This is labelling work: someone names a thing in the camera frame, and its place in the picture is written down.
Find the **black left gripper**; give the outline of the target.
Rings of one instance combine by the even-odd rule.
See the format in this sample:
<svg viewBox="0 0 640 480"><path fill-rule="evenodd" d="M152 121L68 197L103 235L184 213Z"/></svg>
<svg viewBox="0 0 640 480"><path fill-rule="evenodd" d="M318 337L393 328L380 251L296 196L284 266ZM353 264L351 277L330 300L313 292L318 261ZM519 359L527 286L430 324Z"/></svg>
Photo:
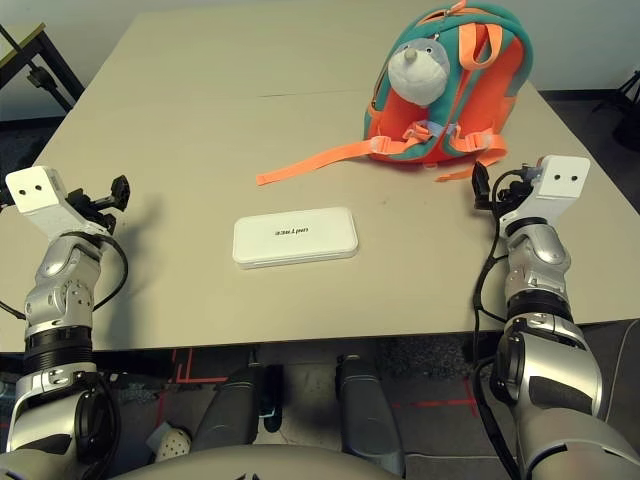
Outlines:
<svg viewBox="0 0 640 480"><path fill-rule="evenodd" d="M92 200L82 189L76 189L67 196L67 202L86 220L96 223L113 234L116 227L116 218L111 213L103 213L103 210L115 208L125 211L129 198L130 186L125 175L115 178L111 185L109 196Z"/></svg>

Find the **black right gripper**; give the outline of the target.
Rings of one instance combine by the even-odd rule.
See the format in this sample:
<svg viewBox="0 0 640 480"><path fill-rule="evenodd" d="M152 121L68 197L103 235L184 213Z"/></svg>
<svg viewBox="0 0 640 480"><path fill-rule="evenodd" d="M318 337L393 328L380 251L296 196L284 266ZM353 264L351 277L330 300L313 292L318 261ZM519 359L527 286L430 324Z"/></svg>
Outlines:
<svg viewBox="0 0 640 480"><path fill-rule="evenodd" d="M502 182L510 177L516 177L516 180L502 188ZM473 188L480 189L474 192L474 208L492 211L495 218L514 211L530 194L530 182L522 174L502 174L494 182L491 198L488 170L480 161L476 161L473 168Z"/></svg>

